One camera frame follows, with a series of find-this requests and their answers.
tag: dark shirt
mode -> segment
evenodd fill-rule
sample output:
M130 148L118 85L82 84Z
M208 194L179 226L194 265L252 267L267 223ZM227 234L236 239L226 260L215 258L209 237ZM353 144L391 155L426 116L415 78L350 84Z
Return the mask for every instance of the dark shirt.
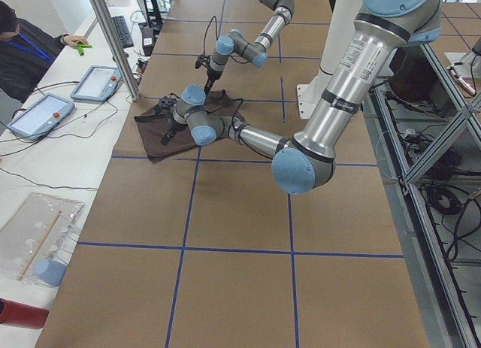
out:
M18 19L18 23L20 33L52 59L60 54L64 47L60 42L60 36L52 38L23 19ZM15 36L11 41L32 50L20 36ZM51 65L51 62L40 56L22 51L7 44L6 41L0 41L0 89L11 98L24 102Z

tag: wooden stick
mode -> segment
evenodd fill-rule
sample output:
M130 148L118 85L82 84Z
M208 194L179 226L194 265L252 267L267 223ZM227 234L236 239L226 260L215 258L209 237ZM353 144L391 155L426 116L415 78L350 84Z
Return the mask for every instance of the wooden stick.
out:
M50 234L50 232L52 231L53 226L57 223L57 220L59 219L60 215L62 215L62 211L61 211L61 210L57 211L57 214L56 214L55 218L53 218L52 222L50 223L50 225L48 226L47 230L45 231L44 236L43 236L42 239L38 242L37 246L35 247L35 250L32 252L32 256L30 256L29 261L27 262L27 264L25 265L25 267L23 267L22 271L19 273L19 275L18 275L18 277L17 277L17 280L22 280L22 279L23 279L23 276L25 275L25 273L26 273L27 270L29 269L30 265L32 264L33 259L35 259L35 257L37 256L38 251L40 250L40 248L42 247L42 245L44 245L45 240L46 240L47 237L48 237L48 234Z

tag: red can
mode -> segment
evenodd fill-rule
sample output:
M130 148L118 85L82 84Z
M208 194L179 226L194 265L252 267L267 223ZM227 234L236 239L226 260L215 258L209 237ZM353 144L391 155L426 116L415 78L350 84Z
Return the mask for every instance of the red can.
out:
M40 329L45 325L48 310L0 298L0 324Z

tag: keyboard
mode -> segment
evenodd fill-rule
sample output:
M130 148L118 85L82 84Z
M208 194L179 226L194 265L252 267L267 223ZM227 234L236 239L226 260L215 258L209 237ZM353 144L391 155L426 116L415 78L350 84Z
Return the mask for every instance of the keyboard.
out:
M134 46L134 41L132 41L132 36L130 35L129 28L127 27L127 22L124 16L113 16L113 24L117 34L119 35L122 47L125 49L127 47Z

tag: white robotic arm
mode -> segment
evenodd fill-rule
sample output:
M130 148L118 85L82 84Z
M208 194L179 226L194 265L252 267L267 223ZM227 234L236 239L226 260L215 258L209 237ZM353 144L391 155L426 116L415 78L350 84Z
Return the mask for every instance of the white robotic arm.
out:
M289 23L293 5L279 6L277 2L292 0L259 1L273 8L276 15L254 45L245 44L235 31L229 33L233 42L229 41L228 49L216 49L218 53L222 51L219 56L223 59L219 61L219 56L214 54L215 65L211 66L214 71L222 74L232 52L254 65L256 59L265 60L259 56L272 44L271 38L277 37ZM424 44L437 38L441 5L442 0L363 0L354 20L355 35L344 57L306 126L291 138L257 129L232 117L212 117L203 106L206 92L196 85L184 89L174 107L174 120L189 126L199 146L225 137L272 157L272 173L282 190L290 194L308 192L327 183L334 174L334 146L391 52L397 47Z

